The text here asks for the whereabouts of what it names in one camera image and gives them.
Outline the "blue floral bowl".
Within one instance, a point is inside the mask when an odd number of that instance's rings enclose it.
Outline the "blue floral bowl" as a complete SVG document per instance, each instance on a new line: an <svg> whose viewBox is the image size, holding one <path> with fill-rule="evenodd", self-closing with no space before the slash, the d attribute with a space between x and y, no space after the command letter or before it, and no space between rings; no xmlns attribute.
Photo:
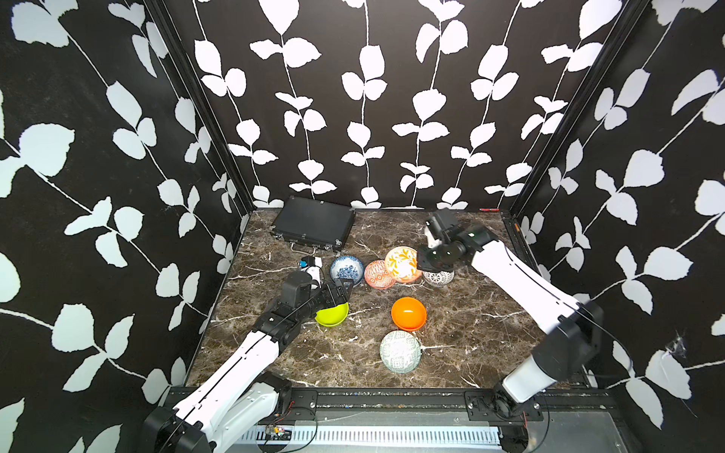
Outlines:
<svg viewBox="0 0 725 453"><path fill-rule="evenodd" d="M330 277L332 279L351 279L354 285L358 285L364 279L363 263L353 256L336 258L330 266Z"/></svg>

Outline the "lime green bowl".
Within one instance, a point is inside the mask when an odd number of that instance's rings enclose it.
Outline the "lime green bowl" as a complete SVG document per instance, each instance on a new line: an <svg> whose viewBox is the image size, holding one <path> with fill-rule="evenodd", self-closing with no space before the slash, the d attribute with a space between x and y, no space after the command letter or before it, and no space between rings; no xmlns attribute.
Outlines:
<svg viewBox="0 0 725 453"><path fill-rule="evenodd" d="M330 309L324 309L316 314L315 321L323 327L333 328L342 324L349 315L349 303L341 304Z"/></svg>

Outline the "red patterned bowl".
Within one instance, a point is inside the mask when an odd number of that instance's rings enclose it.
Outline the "red patterned bowl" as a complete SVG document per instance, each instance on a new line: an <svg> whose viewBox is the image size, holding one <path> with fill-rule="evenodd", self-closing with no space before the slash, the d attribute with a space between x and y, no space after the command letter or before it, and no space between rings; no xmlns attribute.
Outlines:
<svg viewBox="0 0 725 453"><path fill-rule="evenodd" d="M364 279L368 286L377 290L386 290L396 284L396 279L388 272L384 260L374 260L364 269Z"/></svg>

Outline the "orange leaf patterned bowl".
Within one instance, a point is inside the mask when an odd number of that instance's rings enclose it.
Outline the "orange leaf patterned bowl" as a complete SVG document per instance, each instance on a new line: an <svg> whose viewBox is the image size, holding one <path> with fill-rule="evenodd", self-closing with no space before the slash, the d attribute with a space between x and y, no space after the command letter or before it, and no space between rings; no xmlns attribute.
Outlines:
<svg viewBox="0 0 725 453"><path fill-rule="evenodd" d="M387 272L398 283L409 284L422 276L417 268L417 252L411 247L395 247L384 260Z"/></svg>

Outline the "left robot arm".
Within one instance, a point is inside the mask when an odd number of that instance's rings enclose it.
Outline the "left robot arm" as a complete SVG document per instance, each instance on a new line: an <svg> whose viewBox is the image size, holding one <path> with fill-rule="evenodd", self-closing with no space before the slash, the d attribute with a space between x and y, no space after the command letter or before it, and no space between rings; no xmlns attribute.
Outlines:
<svg viewBox="0 0 725 453"><path fill-rule="evenodd" d="M243 343L209 379L173 407L158 407L143 423L140 452L225 452L272 415L284 415L291 385L268 367L319 311L349 302L354 279L325 280L306 257L289 274Z"/></svg>

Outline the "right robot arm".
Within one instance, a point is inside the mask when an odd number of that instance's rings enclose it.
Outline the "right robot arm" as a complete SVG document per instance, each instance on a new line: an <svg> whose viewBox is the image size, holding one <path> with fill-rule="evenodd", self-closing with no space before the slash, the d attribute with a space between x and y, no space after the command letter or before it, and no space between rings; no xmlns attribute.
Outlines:
<svg viewBox="0 0 725 453"><path fill-rule="evenodd" d="M511 416L536 394L566 381L596 357L602 346L603 310L546 281L483 225L462 226L452 211L425 222L428 245L417 249L417 268L449 272L462 265L491 279L534 319L546 337L502 379L492 402Z"/></svg>

